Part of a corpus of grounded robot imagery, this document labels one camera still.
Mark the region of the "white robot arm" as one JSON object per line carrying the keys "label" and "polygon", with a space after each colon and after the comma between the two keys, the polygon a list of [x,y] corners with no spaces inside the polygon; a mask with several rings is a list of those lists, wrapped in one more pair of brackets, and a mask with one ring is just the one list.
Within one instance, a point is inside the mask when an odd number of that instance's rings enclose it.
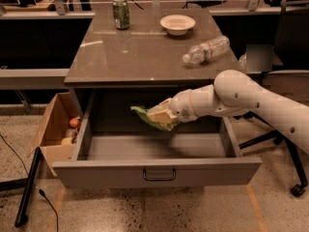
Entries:
{"label": "white robot arm", "polygon": [[309,107],[270,92],[235,70],[221,72],[211,85],[179,92],[151,108],[147,116],[153,122],[169,124],[247,112],[261,117],[309,154]]}

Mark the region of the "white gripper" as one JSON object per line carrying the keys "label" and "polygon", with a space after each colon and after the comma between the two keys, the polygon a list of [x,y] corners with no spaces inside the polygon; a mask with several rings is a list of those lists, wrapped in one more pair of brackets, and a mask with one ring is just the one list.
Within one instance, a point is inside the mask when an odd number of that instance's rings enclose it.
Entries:
{"label": "white gripper", "polygon": [[191,105],[192,90],[179,92],[148,110],[147,116],[152,122],[170,124],[176,119],[187,123],[198,119]]}

